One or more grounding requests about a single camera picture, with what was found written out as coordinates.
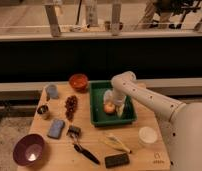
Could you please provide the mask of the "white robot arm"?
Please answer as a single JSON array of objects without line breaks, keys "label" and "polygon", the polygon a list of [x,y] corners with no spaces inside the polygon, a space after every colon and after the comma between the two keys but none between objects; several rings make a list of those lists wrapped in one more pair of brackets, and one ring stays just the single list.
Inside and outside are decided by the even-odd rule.
[{"label": "white robot arm", "polygon": [[136,84],[132,71],[111,79],[113,103],[130,96],[173,124],[170,171],[202,171],[202,103],[184,103]]}]

